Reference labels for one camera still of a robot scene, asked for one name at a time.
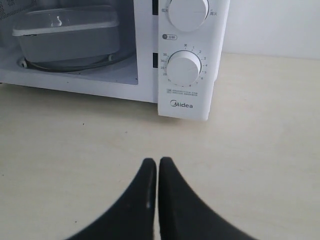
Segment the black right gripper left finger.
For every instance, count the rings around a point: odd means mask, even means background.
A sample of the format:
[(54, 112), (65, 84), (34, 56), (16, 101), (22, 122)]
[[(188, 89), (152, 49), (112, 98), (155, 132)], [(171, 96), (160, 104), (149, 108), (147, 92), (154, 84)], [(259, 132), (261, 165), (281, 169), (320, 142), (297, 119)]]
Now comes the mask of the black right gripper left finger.
[(70, 240), (153, 240), (157, 166), (146, 158), (119, 199)]

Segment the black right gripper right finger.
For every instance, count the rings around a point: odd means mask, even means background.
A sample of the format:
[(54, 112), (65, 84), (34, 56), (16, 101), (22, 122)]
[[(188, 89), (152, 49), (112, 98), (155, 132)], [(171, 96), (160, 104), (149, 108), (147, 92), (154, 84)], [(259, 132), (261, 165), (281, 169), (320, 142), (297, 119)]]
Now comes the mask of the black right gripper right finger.
[(213, 211), (190, 187), (174, 161), (158, 172), (158, 221), (162, 240), (254, 240)]

